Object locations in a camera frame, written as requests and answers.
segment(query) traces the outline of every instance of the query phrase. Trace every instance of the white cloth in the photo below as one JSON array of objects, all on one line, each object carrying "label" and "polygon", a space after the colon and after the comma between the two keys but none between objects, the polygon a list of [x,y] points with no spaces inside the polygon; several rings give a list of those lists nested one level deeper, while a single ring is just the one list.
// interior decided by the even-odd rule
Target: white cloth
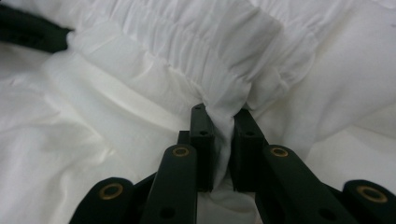
[{"label": "white cloth", "polygon": [[[268,140],[295,149],[324,182],[367,178],[396,191],[386,170],[394,107],[360,121],[395,104],[391,2],[350,11],[345,1],[5,2],[76,31],[52,56],[0,45],[0,223],[66,223],[98,181],[154,173],[201,102],[219,162],[199,223],[260,222],[252,197],[221,182],[245,103]],[[372,156],[381,162],[365,173],[359,162]]]}]

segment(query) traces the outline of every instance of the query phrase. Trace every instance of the white garment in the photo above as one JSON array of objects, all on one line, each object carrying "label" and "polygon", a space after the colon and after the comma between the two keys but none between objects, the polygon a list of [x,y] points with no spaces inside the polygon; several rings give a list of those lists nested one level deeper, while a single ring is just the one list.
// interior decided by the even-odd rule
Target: white garment
[{"label": "white garment", "polygon": [[[396,127],[377,124],[395,110],[358,123],[395,103],[391,2],[346,15],[345,1],[6,3],[76,31],[52,56],[0,45],[0,223],[65,223],[98,181],[154,173],[201,102],[219,162],[218,188],[199,195],[199,223],[258,221],[252,197],[221,182],[245,103],[270,143],[295,149],[325,183],[366,178],[396,191],[385,170],[395,168]],[[360,161],[381,161],[376,172],[353,168],[354,147]]]}]

